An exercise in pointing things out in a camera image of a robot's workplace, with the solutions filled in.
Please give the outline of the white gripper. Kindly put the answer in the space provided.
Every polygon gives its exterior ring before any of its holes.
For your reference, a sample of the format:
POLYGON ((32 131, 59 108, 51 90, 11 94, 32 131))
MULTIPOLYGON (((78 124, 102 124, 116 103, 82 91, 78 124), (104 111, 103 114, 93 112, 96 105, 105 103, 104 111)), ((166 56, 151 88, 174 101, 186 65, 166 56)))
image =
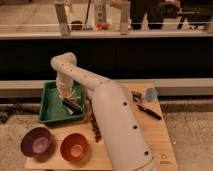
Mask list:
POLYGON ((71 80, 61 81, 56 78, 56 87, 61 99, 70 98, 72 94, 73 82, 71 80))

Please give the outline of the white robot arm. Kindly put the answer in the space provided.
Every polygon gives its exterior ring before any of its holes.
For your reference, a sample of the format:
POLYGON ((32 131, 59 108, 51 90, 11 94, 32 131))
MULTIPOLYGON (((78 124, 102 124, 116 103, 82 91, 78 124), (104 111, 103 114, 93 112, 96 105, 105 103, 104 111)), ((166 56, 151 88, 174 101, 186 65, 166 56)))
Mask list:
POLYGON ((130 91, 117 81, 77 66, 76 56, 64 53, 51 59, 60 95, 70 94, 77 82, 92 92, 92 109, 113 171, 160 171, 132 110, 130 91))

